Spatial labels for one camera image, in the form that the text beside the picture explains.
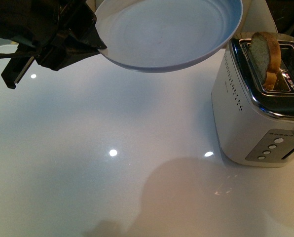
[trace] glossy countertop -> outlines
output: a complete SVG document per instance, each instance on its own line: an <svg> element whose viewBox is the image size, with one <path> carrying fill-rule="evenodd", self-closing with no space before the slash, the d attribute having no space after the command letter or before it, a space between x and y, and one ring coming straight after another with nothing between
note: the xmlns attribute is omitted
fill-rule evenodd
<svg viewBox="0 0 294 237"><path fill-rule="evenodd" d="M294 237L294 161L220 151L223 54L162 74L34 63L15 90L0 77L0 237Z"/></svg>

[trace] toaster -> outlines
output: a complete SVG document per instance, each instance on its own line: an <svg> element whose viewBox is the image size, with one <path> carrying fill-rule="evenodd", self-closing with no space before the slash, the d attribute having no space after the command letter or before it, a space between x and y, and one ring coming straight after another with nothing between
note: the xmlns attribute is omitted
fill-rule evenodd
<svg viewBox="0 0 294 237"><path fill-rule="evenodd" d="M294 38L275 34L282 61L270 91L249 51L252 34L228 42L212 89L219 144L236 163L282 167L294 159Z"/></svg>

